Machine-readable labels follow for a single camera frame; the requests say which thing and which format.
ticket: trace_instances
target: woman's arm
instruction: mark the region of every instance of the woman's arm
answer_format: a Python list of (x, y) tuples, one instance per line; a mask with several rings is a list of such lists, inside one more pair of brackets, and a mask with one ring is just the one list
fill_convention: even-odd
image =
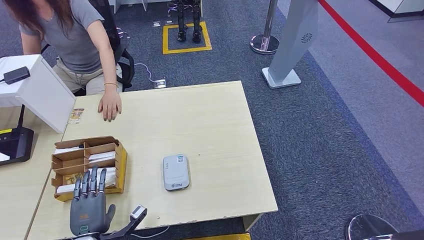
[(40, 35), (28, 35), (20, 33), (22, 38), (22, 48), (24, 55), (41, 54), (41, 39)]
[(104, 74), (104, 95), (98, 105), (98, 112), (103, 111), (103, 119), (114, 120), (117, 113), (122, 111), (122, 102), (117, 92), (117, 69), (114, 51), (108, 35), (100, 20), (91, 23), (87, 28), (88, 35), (100, 54), (101, 67)]

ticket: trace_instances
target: power outlet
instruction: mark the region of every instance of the power outlet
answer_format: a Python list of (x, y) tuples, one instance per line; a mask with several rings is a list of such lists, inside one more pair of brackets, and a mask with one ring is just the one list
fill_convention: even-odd
[(163, 89), (167, 87), (167, 81), (165, 79), (156, 80), (154, 81), (154, 88), (155, 89)]

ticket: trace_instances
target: beige pants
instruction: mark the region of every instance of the beige pants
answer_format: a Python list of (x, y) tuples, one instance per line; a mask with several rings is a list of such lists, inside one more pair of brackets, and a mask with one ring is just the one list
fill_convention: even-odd
[[(105, 92), (105, 75), (103, 69), (99, 69), (93, 73), (81, 74), (69, 70), (60, 58), (57, 58), (56, 65), (53, 70), (66, 86), (73, 92), (85, 89), (87, 95), (103, 94)], [(119, 64), (116, 65), (116, 75), (122, 77), (122, 70)], [(117, 91), (122, 92), (122, 84), (117, 82)]]

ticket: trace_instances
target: robot legs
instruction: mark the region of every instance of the robot legs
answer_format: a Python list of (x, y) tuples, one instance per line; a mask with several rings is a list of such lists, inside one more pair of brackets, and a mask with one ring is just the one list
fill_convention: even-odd
[(195, 43), (200, 43), (202, 40), (202, 27), (200, 26), (200, 1), (201, 0), (193, 0), (193, 42)]
[(187, 26), (184, 24), (184, 0), (178, 0), (178, 6), (176, 7), (178, 13), (178, 41), (186, 40)]

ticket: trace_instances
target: white cable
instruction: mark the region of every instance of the white cable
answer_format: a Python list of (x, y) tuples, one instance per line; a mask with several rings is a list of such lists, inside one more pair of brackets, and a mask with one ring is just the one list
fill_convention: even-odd
[(143, 65), (143, 66), (146, 67), (148, 74), (150, 74), (150, 76), (148, 77), (148, 79), (150, 80), (150, 82), (154, 83), (155, 81), (152, 80), (152, 73), (149, 71), (149, 68), (144, 63), (136, 63), (136, 64), (134, 64), (134, 66), (137, 66), (137, 65)]
[(140, 238), (140, 239), (149, 239), (149, 238), (153, 238), (153, 237), (156, 237), (156, 236), (159, 236), (159, 235), (163, 234), (164, 232), (168, 231), (168, 229), (170, 229), (170, 226), (168, 226), (165, 230), (163, 230), (163, 231), (161, 231), (159, 233), (153, 234), (151, 236), (139, 236), (139, 235), (134, 234), (134, 233), (131, 233), (130, 235), (131, 236), (134, 236), (134, 237), (137, 237), (137, 238)]

